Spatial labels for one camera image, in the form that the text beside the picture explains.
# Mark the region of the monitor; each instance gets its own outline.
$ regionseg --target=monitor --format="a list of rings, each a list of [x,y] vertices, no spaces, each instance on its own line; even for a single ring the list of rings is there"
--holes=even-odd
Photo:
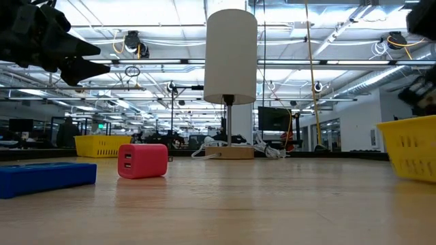
[[[259,110],[259,130],[263,131],[284,131],[289,127],[290,115],[284,108],[267,108],[260,106]]]
[[[9,119],[9,131],[32,132],[33,119]]]

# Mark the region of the pillar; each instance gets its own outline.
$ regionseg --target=pillar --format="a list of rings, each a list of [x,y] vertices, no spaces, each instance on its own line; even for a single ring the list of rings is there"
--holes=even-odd
[[[253,144],[253,104],[233,105],[232,135],[243,136],[249,144]]]

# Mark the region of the yellow plastic basket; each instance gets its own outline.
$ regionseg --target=yellow plastic basket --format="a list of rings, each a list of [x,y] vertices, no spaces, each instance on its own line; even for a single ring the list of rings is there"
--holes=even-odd
[[[436,116],[384,122],[392,168],[399,177],[436,182]]]
[[[79,157],[117,157],[118,149],[129,144],[130,136],[83,135],[76,136],[76,151]]]

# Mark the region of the yellow pole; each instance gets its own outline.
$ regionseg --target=yellow pole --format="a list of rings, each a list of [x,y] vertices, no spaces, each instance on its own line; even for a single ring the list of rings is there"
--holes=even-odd
[[[306,0],[306,25],[307,25],[307,41],[309,43],[309,60],[311,62],[311,77],[312,77],[312,98],[313,98],[313,109],[315,110],[316,117],[316,129],[318,132],[318,144],[321,144],[321,128],[320,128],[320,118],[318,116],[318,104],[316,103],[315,98],[315,79],[313,78],[313,60],[312,60],[312,44],[311,44],[311,32],[310,32],[310,23],[309,23],[309,8],[307,5],[309,4],[309,0]]]

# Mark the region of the lamp shade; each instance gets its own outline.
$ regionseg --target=lamp shade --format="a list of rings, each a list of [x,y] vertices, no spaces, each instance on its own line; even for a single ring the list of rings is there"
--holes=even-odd
[[[258,22],[243,10],[221,10],[207,21],[204,100],[234,105],[256,100]]]

